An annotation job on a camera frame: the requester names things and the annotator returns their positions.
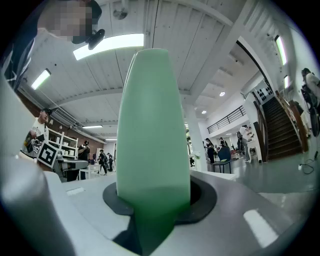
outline ceiling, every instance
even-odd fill
[[[209,55],[223,45],[224,30],[237,20],[245,4],[245,0],[130,0],[127,17],[117,20],[112,13],[121,9],[121,1],[97,2],[102,9],[98,28],[105,30],[105,38],[144,33],[144,49],[169,51],[182,103],[189,103]],[[97,139],[115,138],[124,81],[133,55],[142,47],[104,51],[77,61],[73,51],[83,45],[40,33],[20,91],[38,105],[58,108],[72,120],[54,115],[66,125],[101,124],[102,128],[83,131]],[[32,90],[31,84],[46,68],[51,76],[39,89]],[[192,102],[197,117],[210,115],[257,71],[235,44],[220,68],[206,73],[210,79]]]

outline gray floor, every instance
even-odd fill
[[[316,142],[314,137],[309,140],[309,151],[293,156],[275,159],[266,163],[258,163],[257,157],[252,156],[252,162],[245,162],[244,155],[238,156],[240,159],[231,162],[231,173],[237,175],[236,181],[242,183],[255,192],[261,193],[299,193],[320,188],[320,155],[311,162],[320,142]],[[308,166],[303,166],[298,170],[299,164],[311,162]],[[229,165],[225,166],[225,173],[229,173]]]
[[[315,152],[320,150],[320,137],[318,141],[311,137],[308,143],[309,151],[306,153],[267,163],[258,163],[255,155],[251,163],[245,162],[244,155],[238,156],[240,159],[231,162],[231,173],[237,175],[237,182],[282,208],[294,220],[306,218],[320,192],[320,155],[315,161],[308,160],[314,159]],[[313,171],[308,166],[298,170],[299,164],[305,163],[309,163]],[[219,172],[219,167],[215,167],[215,171]]]

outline green plastic part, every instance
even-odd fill
[[[190,205],[183,111],[167,50],[142,50],[132,59],[116,160],[117,194],[133,206],[143,255],[149,255]]]

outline stair railing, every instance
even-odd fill
[[[307,133],[296,105],[292,100],[290,100],[288,103],[279,94],[277,90],[275,91],[275,95],[280,105],[282,106],[282,108],[284,109],[284,111],[286,112],[287,116],[290,118],[290,121],[293,124],[293,127],[296,131],[296,134],[298,135],[303,152],[307,152],[309,150]]]
[[[263,110],[261,110],[258,103],[254,101],[253,104],[255,105],[257,117],[258,117],[258,122],[254,122],[253,125],[254,125],[256,136],[260,145],[262,162],[267,162],[268,150],[269,150],[267,122],[264,117],[264,114],[262,113]]]

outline sign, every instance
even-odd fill
[[[58,150],[58,148],[51,146],[49,143],[43,142],[36,159],[46,166],[53,168],[58,155]]]

